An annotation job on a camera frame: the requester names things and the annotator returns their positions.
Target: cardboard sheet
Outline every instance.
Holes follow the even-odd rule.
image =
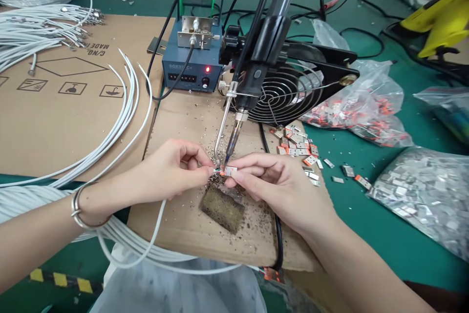
[[[209,155],[222,119],[224,98],[218,93],[173,91],[159,106],[146,156],[153,153],[168,138],[181,138],[202,144]],[[221,144],[223,153],[233,128],[231,114],[225,127],[226,137]],[[276,153],[279,140],[264,126],[271,152]],[[246,122],[235,149],[240,157],[251,152],[263,152],[258,124]],[[322,186],[314,188],[332,207],[332,202],[320,176]],[[156,244],[169,250],[195,256],[269,266],[277,258],[275,221],[265,203],[257,203],[250,197],[243,200],[246,207],[244,222],[236,235],[230,234],[199,210],[205,188],[193,189],[166,203]],[[130,210],[128,226],[147,241],[153,233],[160,203],[135,205]],[[318,265],[303,239],[283,224],[284,262],[286,269],[313,271]]]
[[[28,75],[29,58],[0,74],[0,173],[38,177],[73,164],[99,146],[114,125],[123,104],[122,84],[107,63],[128,78],[117,47],[137,72],[140,100],[136,114],[120,141],[87,172],[88,181],[103,170],[140,128],[148,107],[146,52],[164,18],[110,15],[105,25],[87,26],[87,48],[72,52],[62,46],[38,54],[36,75]],[[156,95],[162,84],[161,57],[155,58],[150,79]],[[145,151],[153,114],[133,147],[103,178],[139,163]]]

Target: printed symbol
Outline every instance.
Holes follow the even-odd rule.
[[[33,91],[39,92],[47,83],[47,80],[33,80],[33,79],[26,79],[23,83],[17,88],[20,91]]]
[[[9,79],[9,77],[0,76],[0,86],[2,86],[8,79]]]
[[[124,89],[122,86],[104,85],[99,96],[122,98],[124,96]]]
[[[109,70],[108,68],[105,68],[103,66],[86,61],[78,57],[41,61],[37,62],[36,67],[60,77],[90,74],[94,72]]]
[[[65,82],[61,89],[59,90],[59,93],[63,94],[74,94],[74,95],[81,95],[83,91],[85,90],[87,83],[71,83],[71,82]]]

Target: wrist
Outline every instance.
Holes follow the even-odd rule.
[[[78,200],[81,219],[89,225],[103,223],[113,213],[128,207],[120,177],[101,181],[83,189]]]

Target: fan grille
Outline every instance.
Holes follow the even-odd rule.
[[[272,126],[285,126],[312,109],[322,95],[322,73],[297,62],[287,62],[268,73],[262,97],[249,112],[249,119]]]

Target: yellow tool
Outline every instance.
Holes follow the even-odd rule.
[[[430,31],[420,58],[444,54],[469,35],[469,0],[431,0],[400,22],[401,35]]]

